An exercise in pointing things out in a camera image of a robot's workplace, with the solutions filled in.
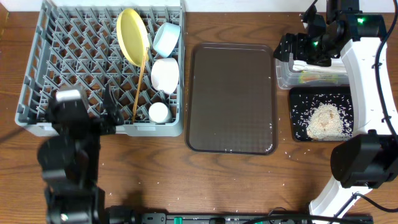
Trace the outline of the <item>pink white bowl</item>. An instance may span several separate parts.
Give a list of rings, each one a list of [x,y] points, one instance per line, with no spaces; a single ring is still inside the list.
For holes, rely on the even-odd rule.
[[[151,70],[152,86],[170,95],[177,89],[179,76],[178,62],[174,58],[158,59]]]

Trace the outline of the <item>crumpled white plastic wrapper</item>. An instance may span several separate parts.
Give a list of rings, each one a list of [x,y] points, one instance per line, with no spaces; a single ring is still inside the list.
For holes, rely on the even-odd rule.
[[[315,72],[315,73],[346,73],[345,66],[340,58],[333,58],[330,67],[321,67],[309,65],[301,60],[294,60],[292,69],[297,72]]]

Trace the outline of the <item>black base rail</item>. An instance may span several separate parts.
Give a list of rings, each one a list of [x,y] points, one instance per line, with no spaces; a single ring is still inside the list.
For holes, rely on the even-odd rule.
[[[204,214],[204,213],[139,213],[125,206],[112,206],[106,209],[108,223],[127,224],[283,224],[283,223],[359,223],[372,224],[372,216],[349,215],[342,218],[319,217],[297,212],[273,210],[268,214]]]

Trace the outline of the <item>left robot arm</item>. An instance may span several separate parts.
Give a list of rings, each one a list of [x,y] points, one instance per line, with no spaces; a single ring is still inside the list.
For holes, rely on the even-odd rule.
[[[103,97],[106,113],[99,117],[88,114],[88,97],[80,87],[62,88],[49,101],[45,118],[57,135],[37,153],[47,184],[47,223],[109,222],[105,192],[97,186],[100,137],[115,134],[123,116],[109,85]]]

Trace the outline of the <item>black waste tray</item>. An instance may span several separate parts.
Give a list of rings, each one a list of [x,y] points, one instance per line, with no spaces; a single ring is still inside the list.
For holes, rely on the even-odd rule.
[[[353,135],[353,104],[348,86],[292,88],[289,110],[296,141],[346,141]]]

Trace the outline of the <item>wooden chopstick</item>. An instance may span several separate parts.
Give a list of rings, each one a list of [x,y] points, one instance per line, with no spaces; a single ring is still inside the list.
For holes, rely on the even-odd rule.
[[[141,69],[140,69],[140,74],[139,74],[139,80],[138,80],[138,84],[137,84],[137,91],[136,91],[136,95],[135,95],[135,99],[134,99],[134,105],[133,105],[133,109],[132,109],[132,122],[135,122],[136,119],[136,111],[137,111],[137,105],[138,105],[138,100],[139,100],[139,95],[140,95],[140,91],[141,91],[141,83],[142,83],[142,79],[144,76],[144,72],[146,70],[146,60],[148,58],[148,51],[149,51],[149,47],[146,47],[144,54],[143,54],[143,58],[142,58],[142,63],[141,63]]]

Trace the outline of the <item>grey plastic dishwasher rack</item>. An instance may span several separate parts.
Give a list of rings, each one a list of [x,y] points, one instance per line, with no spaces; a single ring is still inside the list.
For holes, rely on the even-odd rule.
[[[117,133],[129,136],[178,136],[183,131],[184,77],[170,95],[155,90],[151,70],[160,55],[150,49],[141,83],[136,119],[132,109],[140,68],[131,64],[118,44],[116,23],[122,6],[61,6],[42,3],[34,34],[15,122],[36,136],[53,136],[45,119],[49,101],[62,88],[80,87],[88,97],[88,114],[105,114],[103,93],[109,84],[124,124]],[[167,105],[172,121],[157,124],[149,119],[149,108]]]

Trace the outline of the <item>clear plastic waste container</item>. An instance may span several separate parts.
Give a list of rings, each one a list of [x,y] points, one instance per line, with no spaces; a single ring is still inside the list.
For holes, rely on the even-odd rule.
[[[349,78],[340,58],[333,58],[330,67],[309,65],[304,61],[288,62],[275,59],[275,73],[280,89],[289,90],[298,86],[341,86],[348,85]]]

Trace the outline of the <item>yellow plate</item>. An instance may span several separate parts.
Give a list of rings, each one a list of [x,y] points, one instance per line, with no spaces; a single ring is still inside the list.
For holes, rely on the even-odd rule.
[[[133,65],[142,67],[144,55],[150,43],[146,26],[140,15],[131,8],[123,10],[116,23],[117,40],[125,58]]]

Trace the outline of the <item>light blue bowl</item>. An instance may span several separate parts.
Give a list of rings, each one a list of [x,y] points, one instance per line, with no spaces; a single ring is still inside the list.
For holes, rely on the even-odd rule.
[[[175,48],[180,37],[181,28],[169,22],[163,23],[153,41],[154,50],[163,58],[167,58]]]

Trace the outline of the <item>pile of rice waste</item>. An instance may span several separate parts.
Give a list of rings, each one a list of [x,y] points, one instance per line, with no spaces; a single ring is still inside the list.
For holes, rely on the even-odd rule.
[[[307,136],[321,141],[336,141],[345,138],[343,121],[338,108],[331,104],[321,104],[315,108],[308,122]]]

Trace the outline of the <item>white plastic cup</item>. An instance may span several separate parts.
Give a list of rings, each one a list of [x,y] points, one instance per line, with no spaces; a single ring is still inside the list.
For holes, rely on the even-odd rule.
[[[157,124],[165,124],[172,121],[172,114],[166,104],[156,102],[149,108],[149,119]]]

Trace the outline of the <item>dark brown serving tray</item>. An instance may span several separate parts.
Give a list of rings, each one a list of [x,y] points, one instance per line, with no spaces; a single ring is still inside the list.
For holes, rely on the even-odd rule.
[[[268,156],[277,149],[272,53],[259,44],[193,48],[185,133],[191,150]]]

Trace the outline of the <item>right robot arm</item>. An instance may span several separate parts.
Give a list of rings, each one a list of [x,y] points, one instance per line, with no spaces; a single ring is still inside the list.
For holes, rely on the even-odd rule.
[[[386,64],[387,27],[380,14],[365,14],[358,1],[329,0],[326,14],[311,5],[300,16],[304,33],[285,34],[274,57],[329,67],[340,58],[353,104],[352,138],[331,153],[332,176],[309,203],[307,223],[346,223],[360,198],[397,177],[397,108]]]

